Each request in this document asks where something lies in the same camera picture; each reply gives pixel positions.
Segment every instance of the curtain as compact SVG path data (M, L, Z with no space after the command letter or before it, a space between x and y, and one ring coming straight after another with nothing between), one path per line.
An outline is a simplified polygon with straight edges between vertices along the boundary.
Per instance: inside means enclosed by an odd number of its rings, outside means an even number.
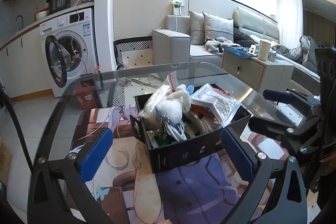
M335 23L307 10L303 11L303 34L312 37L319 47L325 43L335 46Z
M302 0L277 0L280 42L287 48L296 48L303 35Z

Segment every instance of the white cable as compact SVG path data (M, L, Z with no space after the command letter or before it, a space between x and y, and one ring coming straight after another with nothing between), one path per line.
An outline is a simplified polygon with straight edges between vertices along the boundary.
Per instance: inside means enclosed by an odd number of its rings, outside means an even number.
M110 115L107 115L107 117L105 118L105 120L100 124L100 126L98 126L94 131L92 131L90 134L88 134L88 135L86 135L86 136L84 136L84 137L82 137L82 138L80 138L80 139L78 139L78 140L76 140L76 141L79 141L79 140L81 140L81 139L83 139L83 138L86 138L86 137L88 137L88 136L90 136L91 134L93 134L93 133L95 133L103 124L104 124L104 122L106 122L106 120L108 119L108 117L109 117Z
M175 17L176 19L176 30L175 31L171 31L171 30L160 30L160 32L177 32L177 16Z
M76 10L76 12L77 12L77 16L78 16L78 20L77 20L77 24L76 24L76 26L78 25L78 22L79 22L79 13L78 13L78 6L79 6L79 3L80 3L80 1L79 1L78 4L77 4L77 10ZM75 30L73 30L73 32L72 32L72 36L71 36L71 49L72 49L73 53L74 53L75 55L77 55L77 57L84 63L85 72L86 72L86 74L87 74L87 69L86 69L86 64L85 64L85 62L83 61L83 59L80 58L80 56L79 56L78 54L75 53L74 47L73 47L73 45L72 45L72 40L73 40L74 34L75 34Z
M180 121L176 126L167 124L166 131L178 142L185 141L187 139L184 134L184 123L182 121Z

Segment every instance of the drawer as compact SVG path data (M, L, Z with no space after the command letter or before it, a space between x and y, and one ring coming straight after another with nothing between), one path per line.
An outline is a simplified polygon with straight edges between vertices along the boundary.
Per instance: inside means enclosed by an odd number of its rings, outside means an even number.
M224 51L223 69L256 90L264 72L263 65L229 51Z

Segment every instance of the gray fluffy cloth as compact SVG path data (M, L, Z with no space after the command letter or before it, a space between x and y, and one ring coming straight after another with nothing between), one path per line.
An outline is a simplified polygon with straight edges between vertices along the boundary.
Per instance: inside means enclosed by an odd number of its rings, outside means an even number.
M225 45L225 46L232 46L232 45L238 45L241 46L239 44L233 43L231 40L226 39L225 37L218 37L215 38L215 40L208 40L205 44L205 50L207 52L211 52L215 55L219 55L219 56L223 56L223 52L219 52L219 48L218 45Z

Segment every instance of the white bowl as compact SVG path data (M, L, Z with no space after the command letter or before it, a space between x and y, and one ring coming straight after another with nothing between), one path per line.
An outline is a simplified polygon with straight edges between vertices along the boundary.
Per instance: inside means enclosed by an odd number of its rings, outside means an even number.
M40 20L40 19L46 17L47 15L48 15L48 11L42 11L42 12L37 13L36 18L37 18L37 20Z

